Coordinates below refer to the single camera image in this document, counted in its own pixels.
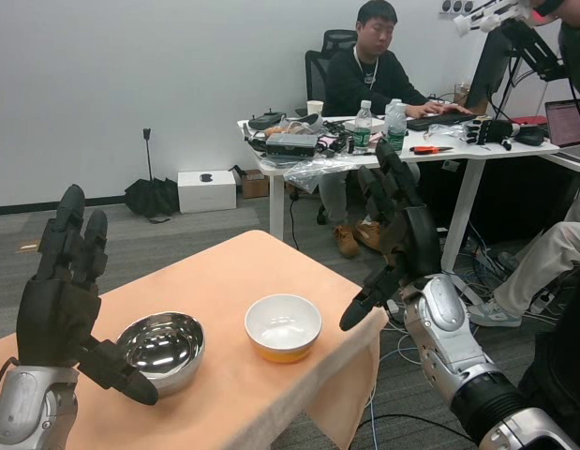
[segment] black umbrella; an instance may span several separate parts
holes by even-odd
[[[170,219],[153,220],[152,218],[158,214],[170,216],[179,211],[177,183],[169,178],[165,178],[165,181],[153,178],[152,165],[150,163],[150,147],[148,145],[150,128],[143,129],[143,138],[146,140],[150,180],[140,179],[125,189],[125,204],[132,212],[148,218],[151,223],[163,223]]]

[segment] water bottle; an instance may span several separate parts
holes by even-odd
[[[389,117],[385,118],[388,124],[387,141],[392,145],[399,155],[404,147],[404,137],[406,136],[406,105],[397,103],[391,111]]]
[[[400,98],[394,98],[391,102],[389,102],[387,105],[385,105],[385,122],[383,122],[383,134],[385,136],[390,134],[389,117],[390,117],[390,115],[392,115],[392,111],[394,110],[395,105],[397,105],[398,103],[402,103],[402,100]]]
[[[358,111],[354,124],[354,154],[368,152],[368,142],[371,139],[373,116],[371,115],[370,100],[361,101],[361,110]]]

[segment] red scissors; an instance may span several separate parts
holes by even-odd
[[[434,147],[433,145],[429,146],[420,146],[420,147],[411,147],[410,151],[414,152],[415,155],[435,155],[439,152],[445,152],[446,150],[453,150],[454,147]]]

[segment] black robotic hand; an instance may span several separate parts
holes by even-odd
[[[467,143],[485,145],[500,143],[506,150],[513,148],[510,138],[513,136],[513,125],[506,120],[477,118],[465,125]]]

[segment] baseboard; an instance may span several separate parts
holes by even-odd
[[[85,206],[103,206],[105,204],[118,204],[124,202],[123,195],[113,197],[97,197],[95,199],[85,199]],[[0,206],[0,216],[6,214],[35,213],[38,211],[54,211],[58,202],[42,202],[28,204],[12,204],[10,206]]]

